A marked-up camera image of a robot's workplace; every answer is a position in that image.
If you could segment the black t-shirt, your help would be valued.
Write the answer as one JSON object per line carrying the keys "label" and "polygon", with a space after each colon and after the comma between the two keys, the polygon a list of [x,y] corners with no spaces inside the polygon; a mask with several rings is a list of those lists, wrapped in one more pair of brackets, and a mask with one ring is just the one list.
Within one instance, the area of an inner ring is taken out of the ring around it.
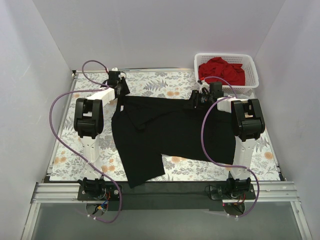
{"label": "black t-shirt", "polygon": [[187,100],[142,96],[119,98],[112,135],[128,185],[164,175],[163,155],[232,165],[236,140],[230,113],[184,109]]}

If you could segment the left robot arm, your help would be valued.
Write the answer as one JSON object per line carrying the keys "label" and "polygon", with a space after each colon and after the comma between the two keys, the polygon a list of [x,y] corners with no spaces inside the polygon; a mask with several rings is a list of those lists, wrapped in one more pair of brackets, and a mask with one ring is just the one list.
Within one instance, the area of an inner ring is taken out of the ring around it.
{"label": "left robot arm", "polygon": [[84,178],[78,182],[85,194],[95,200],[106,196],[107,189],[100,160],[100,134],[104,129],[104,106],[118,97],[130,93],[126,83],[126,74],[116,67],[108,73],[108,79],[102,84],[109,88],[102,88],[87,98],[78,98],[75,103],[74,129],[80,137],[83,155],[88,160],[85,164]]}

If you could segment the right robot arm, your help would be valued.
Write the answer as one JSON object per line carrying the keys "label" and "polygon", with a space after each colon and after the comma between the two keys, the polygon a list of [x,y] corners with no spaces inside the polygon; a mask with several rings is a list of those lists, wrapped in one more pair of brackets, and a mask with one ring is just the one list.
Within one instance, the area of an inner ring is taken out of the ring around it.
{"label": "right robot arm", "polygon": [[251,184],[253,172],[250,169],[253,150],[261,134],[265,131],[265,121],[260,102],[257,98],[240,99],[225,96],[221,82],[212,82],[209,88],[193,90],[186,105],[187,109],[196,110],[208,107],[211,111],[231,114],[231,128],[235,137],[233,164],[226,181],[216,183],[209,188],[213,200],[257,199]]}

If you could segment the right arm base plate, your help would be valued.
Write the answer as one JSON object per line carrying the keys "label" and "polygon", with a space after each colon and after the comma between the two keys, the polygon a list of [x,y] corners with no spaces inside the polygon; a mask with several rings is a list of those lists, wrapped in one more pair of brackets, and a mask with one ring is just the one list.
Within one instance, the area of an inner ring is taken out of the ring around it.
{"label": "right arm base plate", "polygon": [[212,200],[255,200],[256,192],[251,184],[248,191],[242,193],[231,193],[226,190],[224,182],[214,182],[204,188],[204,192]]}

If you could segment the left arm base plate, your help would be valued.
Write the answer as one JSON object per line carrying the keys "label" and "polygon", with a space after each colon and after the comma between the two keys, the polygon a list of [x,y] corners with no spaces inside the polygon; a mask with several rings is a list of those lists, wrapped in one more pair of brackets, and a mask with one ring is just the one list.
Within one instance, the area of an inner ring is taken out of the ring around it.
{"label": "left arm base plate", "polygon": [[120,191],[111,184],[107,184],[101,189],[88,189],[80,186],[77,195],[78,201],[119,201]]}

